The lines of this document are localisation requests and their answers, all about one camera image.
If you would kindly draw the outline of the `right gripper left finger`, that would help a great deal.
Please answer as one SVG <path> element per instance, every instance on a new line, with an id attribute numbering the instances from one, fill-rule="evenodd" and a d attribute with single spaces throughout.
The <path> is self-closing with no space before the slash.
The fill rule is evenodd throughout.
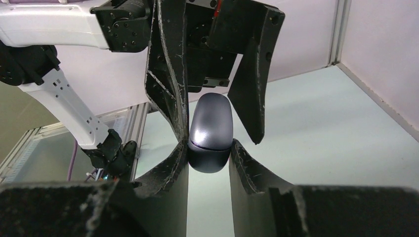
<path id="1" fill-rule="evenodd" d="M 188 203 L 187 141 L 133 182 L 119 181 L 108 201 L 110 237 L 184 237 Z"/>

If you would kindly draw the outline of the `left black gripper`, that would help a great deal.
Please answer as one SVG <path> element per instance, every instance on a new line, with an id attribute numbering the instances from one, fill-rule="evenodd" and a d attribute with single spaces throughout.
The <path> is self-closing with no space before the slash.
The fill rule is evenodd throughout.
<path id="1" fill-rule="evenodd" d="M 146 95 L 178 141 L 188 135 L 188 91 L 227 86 L 249 137 L 265 134 L 265 93 L 285 13 L 255 0 L 109 0 L 90 10 L 112 52 L 147 53 Z"/>

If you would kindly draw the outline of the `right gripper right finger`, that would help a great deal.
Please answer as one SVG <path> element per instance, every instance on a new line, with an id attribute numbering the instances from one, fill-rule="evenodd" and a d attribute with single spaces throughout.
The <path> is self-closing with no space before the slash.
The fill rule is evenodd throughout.
<path id="1" fill-rule="evenodd" d="M 235 236 L 282 236 L 280 196 L 293 184 L 255 160 L 237 139 L 232 143 L 229 177 Z"/>

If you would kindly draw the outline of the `purple earbud charging case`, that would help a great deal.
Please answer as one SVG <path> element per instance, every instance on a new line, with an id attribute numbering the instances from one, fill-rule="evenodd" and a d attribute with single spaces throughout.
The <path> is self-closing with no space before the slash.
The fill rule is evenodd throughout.
<path id="1" fill-rule="evenodd" d="M 201 173 L 216 173 L 226 165 L 233 143 L 233 118 L 229 100 L 206 93 L 197 101 L 188 140 L 188 162 Z"/>

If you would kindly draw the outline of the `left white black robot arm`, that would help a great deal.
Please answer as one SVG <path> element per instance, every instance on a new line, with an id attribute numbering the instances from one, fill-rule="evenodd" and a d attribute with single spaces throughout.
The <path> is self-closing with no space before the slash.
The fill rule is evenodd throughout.
<path id="1" fill-rule="evenodd" d="M 264 137 L 268 75 L 285 17 L 256 0 L 3 0 L 0 79 L 65 125 L 95 168 L 88 178 L 129 181 L 137 143 L 123 144 L 91 112 L 56 47 L 146 50 L 146 96 L 187 143 L 189 164 L 216 173 L 232 150 L 233 112 L 255 144 Z"/>

